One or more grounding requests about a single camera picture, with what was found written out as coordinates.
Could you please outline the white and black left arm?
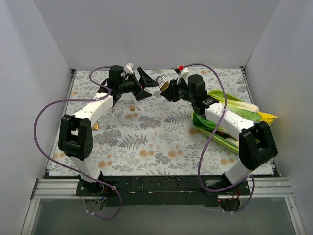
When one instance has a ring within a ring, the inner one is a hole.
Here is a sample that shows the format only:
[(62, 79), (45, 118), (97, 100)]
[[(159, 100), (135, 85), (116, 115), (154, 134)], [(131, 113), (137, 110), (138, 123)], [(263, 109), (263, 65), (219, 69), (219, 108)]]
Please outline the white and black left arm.
[(70, 157), (80, 172), (79, 180), (83, 188), (92, 195), (103, 193), (105, 186), (98, 178), (101, 176), (97, 164), (91, 157), (93, 150), (93, 125), (121, 98), (124, 93), (132, 93), (137, 101), (151, 97), (145, 88), (157, 87), (159, 83), (138, 67), (136, 77), (133, 64), (110, 66), (108, 78), (100, 85), (95, 101), (88, 103), (73, 115), (63, 115), (60, 124), (58, 148)]

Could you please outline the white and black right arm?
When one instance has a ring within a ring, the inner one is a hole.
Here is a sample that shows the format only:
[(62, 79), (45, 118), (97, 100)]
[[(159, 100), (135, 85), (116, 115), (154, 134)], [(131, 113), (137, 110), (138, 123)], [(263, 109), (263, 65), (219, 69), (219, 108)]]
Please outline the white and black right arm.
[(161, 86), (161, 96), (168, 101), (191, 103), (195, 114), (213, 121), (239, 142), (239, 160), (223, 175), (220, 181), (204, 187), (209, 193), (224, 192), (231, 195), (239, 184), (261, 165), (277, 156), (278, 150), (270, 126), (245, 119), (227, 109), (217, 99), (208, 95), (200, 75), (191, 75), (188, 81), (171, 80)]

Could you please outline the floral patterned table mat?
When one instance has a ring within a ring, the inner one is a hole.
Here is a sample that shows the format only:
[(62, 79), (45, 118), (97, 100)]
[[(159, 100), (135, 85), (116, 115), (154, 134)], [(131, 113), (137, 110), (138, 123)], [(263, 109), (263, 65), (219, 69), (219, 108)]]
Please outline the floral patterned table mat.
[[(251, 103), (241, 70), (214, 68), (226, 92)], [(90, 71), (76, 73), (71, 99), (87, 99), (99, 89), (89, 80)], [(145, 89), (152, 97), (136, 102), (131, 93), (98, 120), (93, 131), (91, 157), (105, 176), (197, 175), (199, 158), (208, 137), (192, 123), (188, 102), (168, 102), (159, 88)], [(130, 101), (135, 111), (130, 111)], [(221, 175), (239, 160), (212, 141), (203, 158), (202, 175)]]

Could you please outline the green bok choy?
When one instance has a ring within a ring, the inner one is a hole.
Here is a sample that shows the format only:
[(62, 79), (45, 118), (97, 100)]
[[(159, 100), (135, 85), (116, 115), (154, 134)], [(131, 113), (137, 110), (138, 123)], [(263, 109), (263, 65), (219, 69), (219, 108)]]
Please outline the green bok choy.
[(192, 122), (193, 125), (197, 128), (211, 131), (214, 130), (217, 125), (215, 122), (206, 120), (205, 118), (197, 115), (196, 113), (192, 114)]

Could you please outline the green plastic tray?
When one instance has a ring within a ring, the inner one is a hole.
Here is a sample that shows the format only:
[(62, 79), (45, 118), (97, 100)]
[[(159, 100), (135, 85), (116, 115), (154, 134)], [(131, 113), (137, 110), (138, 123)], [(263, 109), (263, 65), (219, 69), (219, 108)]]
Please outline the green plastic tray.
[[(204, 130), (197, 128), (200, 132), (205, 134), (207, 137), (211, 136), (212, 131), (211, 130)], [(236, 141), (234, 138), (232, 138), (229, 134), (226, 133), (226, 131), (222, 131), (222, 129), (219, 127), (219, 129), (216, 131), (215, 135), (212, 139), (217, 144), (223, 146), (224, 148), (228, 149), (229, 151), (239, 154), (239, 142)]]

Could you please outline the green napa cabbage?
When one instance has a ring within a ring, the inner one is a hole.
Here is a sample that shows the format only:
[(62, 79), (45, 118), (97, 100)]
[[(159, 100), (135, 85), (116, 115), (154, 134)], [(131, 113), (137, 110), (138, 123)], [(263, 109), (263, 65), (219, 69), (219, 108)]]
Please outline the green napa cabbage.
[[(212, 90), (208, 93), (211, 97), (217, 99), (223, 106), (225, 105), (225, 97), (221, 90)], [(258, 113), (259, 108), (251, 103), (243, 102), (240, 99), (226, 94), (227, 109), (241, 116), (242, 118), (251, 120), (253, 122), (260, 122), (261, 115)]]

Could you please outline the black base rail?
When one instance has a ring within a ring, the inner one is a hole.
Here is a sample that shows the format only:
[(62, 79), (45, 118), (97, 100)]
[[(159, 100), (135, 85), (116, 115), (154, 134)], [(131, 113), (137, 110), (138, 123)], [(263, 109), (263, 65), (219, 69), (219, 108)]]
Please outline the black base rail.
[(219, 206), (218, 198), (225, 196), (238, 205), (240, 196), (249, 196), (248, 182), (243, 182), (223, 192), (209, 193), (201, 185), (210, 187), (221, 180), (221, 176), (101, 176), (106, 183), (100, 195), (85, 189), (79, 181), (76, 195), (99, 197), (108, 207), (139, 205), (204, 205)]

